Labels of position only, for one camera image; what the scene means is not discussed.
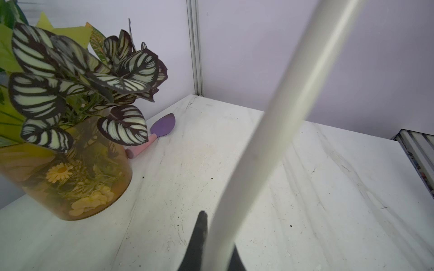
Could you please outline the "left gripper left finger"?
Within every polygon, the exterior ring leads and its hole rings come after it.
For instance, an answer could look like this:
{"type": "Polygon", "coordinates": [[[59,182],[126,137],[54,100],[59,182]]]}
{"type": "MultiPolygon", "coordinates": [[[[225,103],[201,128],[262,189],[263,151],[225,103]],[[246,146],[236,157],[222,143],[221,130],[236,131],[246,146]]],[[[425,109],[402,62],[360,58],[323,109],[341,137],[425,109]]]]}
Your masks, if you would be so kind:
{"type": "Polygon", "coordinates": [[[178,271],[200,271],[203,248],[208,235],[208,215],[201,211],[197,217],[191,239],[178,271]]]}

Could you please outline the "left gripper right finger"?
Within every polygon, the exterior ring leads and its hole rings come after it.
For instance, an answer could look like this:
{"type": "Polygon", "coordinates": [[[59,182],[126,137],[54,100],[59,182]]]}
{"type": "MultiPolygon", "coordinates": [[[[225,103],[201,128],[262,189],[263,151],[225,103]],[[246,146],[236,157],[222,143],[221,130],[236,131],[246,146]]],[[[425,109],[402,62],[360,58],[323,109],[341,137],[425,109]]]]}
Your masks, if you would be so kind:
{"type": "Polygon", "coordinates": [[[232,257],[228,266],[228,271],[246,271],[236,246],[234,246],[232,257]]]}

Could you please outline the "purple pink spatula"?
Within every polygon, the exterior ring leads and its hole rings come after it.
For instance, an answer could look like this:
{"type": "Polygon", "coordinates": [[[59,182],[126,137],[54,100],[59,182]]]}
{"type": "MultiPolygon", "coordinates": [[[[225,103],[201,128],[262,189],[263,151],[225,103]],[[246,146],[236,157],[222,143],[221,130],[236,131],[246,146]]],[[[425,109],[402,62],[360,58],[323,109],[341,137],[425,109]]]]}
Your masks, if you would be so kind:
{"type": "Polygon", "coordinates": [[[173,113],[167,114],[156,121],[151,129],[151,135],[148,137],[148,142],[140,146],[132,146],[125,150],[128,159],[133,159],[147,149],[157,138],[166,136],[174,129],[176,118],[173,113]]]}

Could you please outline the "artificial plant in amber vase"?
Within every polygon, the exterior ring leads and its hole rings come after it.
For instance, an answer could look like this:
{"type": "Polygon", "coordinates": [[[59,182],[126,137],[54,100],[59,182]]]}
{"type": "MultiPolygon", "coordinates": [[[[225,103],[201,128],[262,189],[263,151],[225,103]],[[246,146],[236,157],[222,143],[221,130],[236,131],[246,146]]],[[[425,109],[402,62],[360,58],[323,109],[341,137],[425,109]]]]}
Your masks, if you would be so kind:
{"type": "Polygon", "coordinates": [[[167,67],[132,33],[91,24],[29,24],[1,2],[1,174],[67,221],[113,204],[132,179],[130,151],[152,139],[134,103],[149,102],[167,67]]]}

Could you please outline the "aluminium frame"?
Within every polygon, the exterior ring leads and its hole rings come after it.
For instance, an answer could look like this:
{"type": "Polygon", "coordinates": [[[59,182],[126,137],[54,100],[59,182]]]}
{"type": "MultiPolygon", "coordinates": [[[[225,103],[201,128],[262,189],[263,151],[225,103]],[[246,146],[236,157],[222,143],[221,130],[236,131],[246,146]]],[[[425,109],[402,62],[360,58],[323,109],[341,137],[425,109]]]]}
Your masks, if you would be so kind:
{"type": "Polygon", "coordinates": [[[189,27],[189,39],[191,46],[191,59],[193,70],[194,92],[197,96],[203,96],[203,77],[201,63],[201,43],[198,15],[198,1],[186,0],[186,9],[189,27]]]}

